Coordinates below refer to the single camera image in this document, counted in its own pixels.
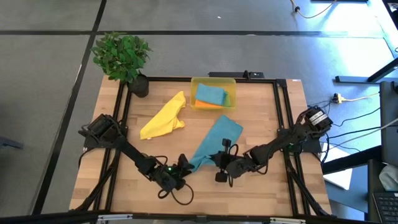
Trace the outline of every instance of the white cable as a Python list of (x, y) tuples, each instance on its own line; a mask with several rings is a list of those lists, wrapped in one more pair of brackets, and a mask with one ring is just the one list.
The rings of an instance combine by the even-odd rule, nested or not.
[(373, 93), (372, 95), (364, 96), (364, 97), (360, 97), (360, 98), (352, 99), (352, 100), (346, 99), (346, 98), (344, 98), (344, 97), (341, 97), (341, 100), (342, 100), (342, 101), (357, 101), (357, 100), (363, 100), (363, 99), (366, 99), (366, 98), (370, 98), (370, 97), (376, 96), (376, 95), (378, 95), (378, 94), (379, 94), (379, 93)]
[(383, 127), (379, 128), (379, 129), (376, 129), (376, 130), (374, 130), (374, 131), (371, 131), (370, 133), (363, 134), (363, 135), (361, 135), (361, 136), (358, 136), (358, 137), (355, 137), (355, 138), (353, 138), (353, 139), (350, 139), (350, 140), (347, 140), (347, 141), (345, 141), (345, 142), (342, 142), (342, 143), (338, 144), (337, 146), (331, 147), (330, 149), (334, 149), (334, 148), (336, 148), (336, 147), (338, 147), (338, 146), (341, 146), (342, 144), (345, 144), (345, 143), (350, 142), (350, 141), (352, 141), (352, 140), (355, 140), (355, 139), (359, 139), (359, 138), (361, 138), (361, 137), (368, 136), (368, 135), (370, 135), (370, 134), (372, 134), (372, 133), (375, 133), (376, 131), (383, 130), (384, 128), (386, 128), (386, 127), (388, 127), (388, 126), (394, 124), (394, 123), (397, 122), (397, 121), (398, 121), (398, 118), (395, 119), (395, 120), (393, 120), (393, 121), (391, 121), (390, 123), (384, 125)]
[[(296, 6), (296, 3), (294, 2), (294, 0), (290, 0), (290, 1), (292, 2), (294, 8), (296, 8), (297, 6)], [(331, 7), (334, 3), (336, 3), (336, 2), (337, 2), (337, 0), (334, 0), (328, 7), (326, 7), (326, 9), (322, 10), (321, 12), (319, 12), (318, 14), (316, 14), (316, 15), (314, 15), (314, 16), (304, 16), (304, 15), (300, 12), (299, 9), (297, 10), (297, 12), (298, 12), (298, 13), (300, 14), (300, 16), (302, 16), (303, 18), (311, 19), (311, 18), (317, 17), (317, 16), (319, 16), (320, 14), (324, 13), (326, 10), (328, 10), (328, 8), (330, 8), (330, 7)]]

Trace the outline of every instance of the yellow plastic bin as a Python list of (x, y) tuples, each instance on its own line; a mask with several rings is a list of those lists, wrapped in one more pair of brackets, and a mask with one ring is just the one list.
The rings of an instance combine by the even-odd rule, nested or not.
[[(231, 106), (220, 107), (220, 108), (209, 108), (202, 106), (195, 106), (195, 96), (197, 94), (198, 85), (202, 83), (208, 86), (221, 87), (229, 94), (229, 100), (231, 101)], [(233, 110), (236, 108), (236, 81), (234, 78), (200, 78), (195, 77), (191, 79), (191, 97), (190, 97), (191, 107), (195, 110)]]

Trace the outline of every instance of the wooden tabletop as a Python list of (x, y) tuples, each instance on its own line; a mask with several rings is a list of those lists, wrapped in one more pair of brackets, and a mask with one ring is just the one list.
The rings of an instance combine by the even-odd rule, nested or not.
[[(300, 80), (287, 80), (287, 84), (292, 114), (296, 119), (302, 111), (307, 109), (302, 83)], [(118, 86), (117, 82), (109, 81), (104, 77), (93, 119), (101, 113), (112, 114)], [(185, 127), (151, 140), (139, 140), (141, 128), (166, 102), (182, 90), (187, 99), (187, 106), (181, 110), (178, 118), (185, 122)], [(279, 93), (284, 122), (287, 125), (281, 89)], [(240, 154), (276, 138), (276, 129), (279, 125), (272, 85), (237, 83), (236, 94), (237, 108), (234, 111), (195, 111), (189, 105), (190, 82), (150, 82), (147, 97), (132, 97), (127, 121), (128, 140), (138, 150), (148, 155), (167, 156), (168, 164), (177, 163), (181, 153), (184, 153), (189, 160), (221, 114), (225, 114), (243, 126), (242, 135), (237, 142)], [(121, 111), (123, 111), (125, 97), (126, 90), (123, 94)], [(103, 155), (104, 149), (97, 149), (83, 158), (70, 208), (79, 206), (97, 184)], [(331, 212), (319, 161), (309, 153), (302, 153), (301, 161), (307, 188), (322, 208)], [(266, 175), (248, 172), (234, 180), (233, 188), (230, 188), (227, 183), (215, 182), (217, 172), (217, 167), (205, 166), (199, 168), (194, 174), (188, 175), (185, 180), (192, 186), (195, 197), (190, 205), (181, 206), (171, 195), (165, 199), (158, 199), (157, 193), (160, 187), (155, 182), (149, 182), (137, 171), (134, 162), (122, 154), (111, 210), (113, 212), (292, 216), (282, 153), (274, 154)], [(104, 188), (101, 208), (104, 207), (107, 191), (108, 186)], [(299, 212), (303, 213), (297, 186), (295, 186), (295, 192)], [(189, 201), (190, 194), (187, 187), (175, 192), (175, 196), (182, 202)]]

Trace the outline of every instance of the green leaves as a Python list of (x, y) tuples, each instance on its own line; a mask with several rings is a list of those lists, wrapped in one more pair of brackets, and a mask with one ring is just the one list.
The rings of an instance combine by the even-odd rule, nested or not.
[(98, 57), (94, 57), (93, 61), (94, 61), (95, 64), (99, 64), (100, 63), (100, 60), (98, 59)]
[(111, 53), (112, 53), (114, 56), (118, 56), (118, 50), (116, 50), (116, 49), (111, 49)]
[(120, 57), (120, 61), (121, 62), (125, 62), (126, 61), (126, 57), (124, 56), (124, 54), (119, 54)]
[(110, 80), (132, 83), (144, 68), (148, 52), (152, 51), (144, 39), (122, 33), (105, 34), (96, 40), (94, 63), (102, 68)]
[(131, 44), (129, 42), (124, 43), (125, 48), (131, 49)]

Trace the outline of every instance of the floor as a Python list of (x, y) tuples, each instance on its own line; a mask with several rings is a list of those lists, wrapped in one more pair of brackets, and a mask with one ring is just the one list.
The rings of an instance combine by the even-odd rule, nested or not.
[[(329, 4), (296, 3), (308, 15)], [(5, 0), (0, 7), (0, 30), (92, 30), (100, 4), (101, 0)], [(289, 0), (113, 0), (106, 4), (99, 30), (274, 31), (270, 35), (142, 35), (154, 51), (143, 72), (205, 77), (212, 71), (260, 71), (267, 78), (301, 79), (307, 103), (312, 104), (334, 93), (357, 98), (378, 92), (377, 85), (339, 84), (333, 79), (337, 75), (369, 76), (397, 56), (398, 43), (391, 41), (396, 30), (387, 32), (391, 27), (381, 20), (386, 11), (380, 4), (380, 0), (341, 2), (319, 17), (303, 19), (292, 13)], [(0, 217), (30, 212), (88, 38), (56, 32), (0, 32), (0, 136), (24, 143), (23, 150), (0, 149)], [(91, 119), (102, 75), (90, 55), (45, 213), (68, 210), (83, 145), (77, 131)], [(377, 97), (332, 105), (330, 117), (341, 123), (378, 107)], [(374, 113), (333, 128), (329, 135), (379, 123), (379, 113)], [(346, 146), (364, 150), (379, 143), (376, 133)], [(363, 219), (363, 213), (335, 202), (332, 210), (339, 217)]]

